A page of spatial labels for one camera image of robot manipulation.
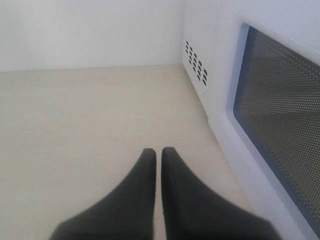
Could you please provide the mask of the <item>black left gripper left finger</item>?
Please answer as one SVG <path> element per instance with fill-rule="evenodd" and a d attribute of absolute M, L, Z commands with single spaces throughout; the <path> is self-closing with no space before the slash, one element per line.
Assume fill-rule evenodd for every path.
<path fill-rule="evenodd" d="M 52 240 L 152 240 L 157 157 L 145 148 L 121 183 L 99 202 L 60 223 Z"/>

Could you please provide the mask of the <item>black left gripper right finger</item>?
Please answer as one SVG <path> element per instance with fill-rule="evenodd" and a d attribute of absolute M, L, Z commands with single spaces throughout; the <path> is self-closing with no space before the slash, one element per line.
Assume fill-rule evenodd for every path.
<path fill-rule="evenodd" d="M 161 197 L 168 240 L 273 240 L 266 220 L 206 186 L 174 147 L 161 154 Z"/>

